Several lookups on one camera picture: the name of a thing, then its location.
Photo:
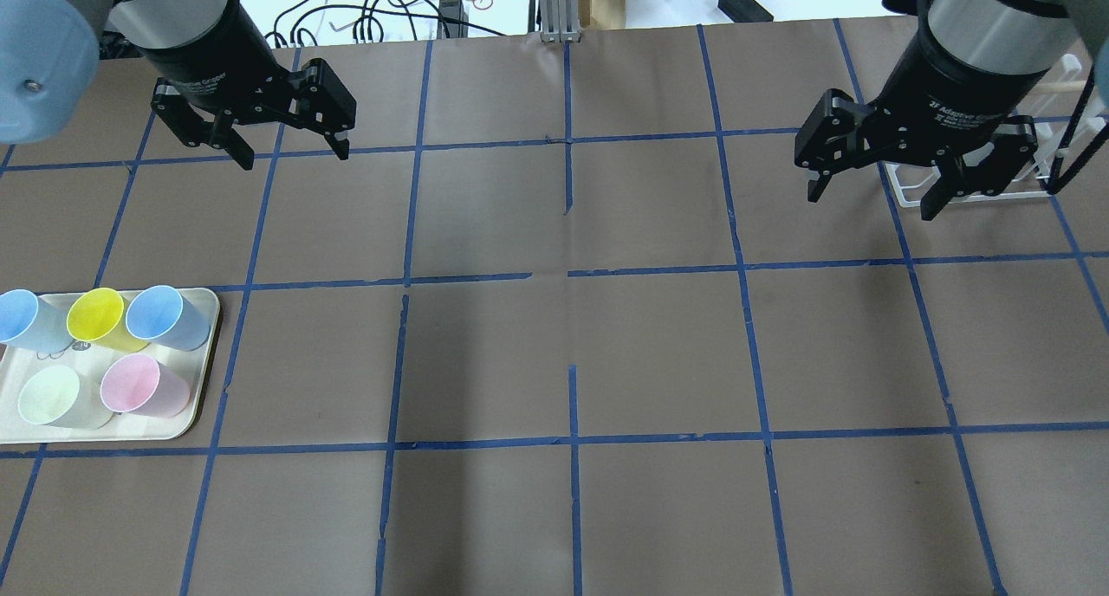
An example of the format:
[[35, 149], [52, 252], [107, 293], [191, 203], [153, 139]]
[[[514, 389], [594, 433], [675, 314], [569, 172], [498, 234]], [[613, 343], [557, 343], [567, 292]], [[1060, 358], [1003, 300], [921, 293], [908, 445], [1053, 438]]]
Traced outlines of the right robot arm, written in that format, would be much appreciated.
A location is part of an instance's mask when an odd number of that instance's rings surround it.
[[920, 218], [955, 198], [998, 196], [1038, 147], [1032, 119], [1015, 107], [1081, 41], [1092, 72], [1074, 120], [1093, 94], [1106, 97], [1106, 0], [883, 0], [918, 17], [887, 82], [871, 102], [840, 89], [821, 95], [794, 141], [807, 170], [808, 201], [831, 178], [878, 162], [935, 166]]

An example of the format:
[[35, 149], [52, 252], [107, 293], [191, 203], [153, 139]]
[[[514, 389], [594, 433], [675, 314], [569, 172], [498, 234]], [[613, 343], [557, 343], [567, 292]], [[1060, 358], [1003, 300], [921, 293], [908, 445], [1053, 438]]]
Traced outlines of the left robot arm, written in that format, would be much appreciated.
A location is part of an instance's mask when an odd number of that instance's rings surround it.
[[156, 68], [151, 108], [183, 147], [213, 147], [250, 170], [238, 127], [281, 123], [350, 154], [357, 103], [340, 77], [322, 59], [282, 67], [241, 0], [3, 0], [1, 16], [6, 145], [67, 127], [113, 30]]

